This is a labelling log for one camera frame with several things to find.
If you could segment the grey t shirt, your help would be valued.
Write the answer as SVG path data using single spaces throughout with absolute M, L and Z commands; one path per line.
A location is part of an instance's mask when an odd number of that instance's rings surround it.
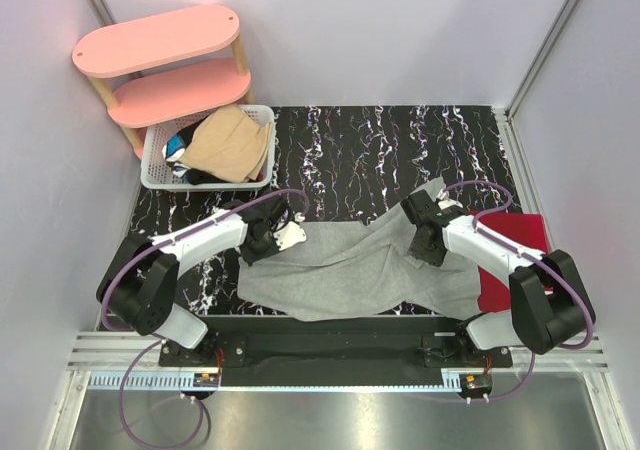
M 401 303 L 465 320 L 479 313 L 480 276 L 447 254 L 434 267 L 412 257 L 416 228 L 400 205 L 370 224 L 305 222 L 307 239 L 253 265 L 240 265 L 238 296 L 301 321 L 372 316 Z

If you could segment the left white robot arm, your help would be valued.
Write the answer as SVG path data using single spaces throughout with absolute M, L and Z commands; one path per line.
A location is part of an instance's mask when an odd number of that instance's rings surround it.
M 96 291 L 101 312 L 114 314 L 126 329 L 141 336 L 177 343 L 193 365 L 208 364 L 216 342 L 203 320 L 175 303 L 179 279 L 230 249 L 240 249 L 251 263 L 277 254 L 275 230 L 291 215 L 285 203 L 247 208 L 238 204 L 171 234 L 125 238 Z

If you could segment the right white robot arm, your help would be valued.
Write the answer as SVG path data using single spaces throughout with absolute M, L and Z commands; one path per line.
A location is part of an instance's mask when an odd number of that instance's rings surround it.
M 536 355 L 556 347 L 579 349 L 594 334 L 595 311 L 573 258 L 565 251 L 545 253 L 517 243 L 480 222 L 462 205 L 440 193 L 416 191 L 401 202 L 416 233 L 409 254 L 440 267 L 445 257 L 464 257 L 509 289 L 510 308 L 475 316 L 463 324 L 454 354 L 476 366 L 490 350 L 520 345 Z

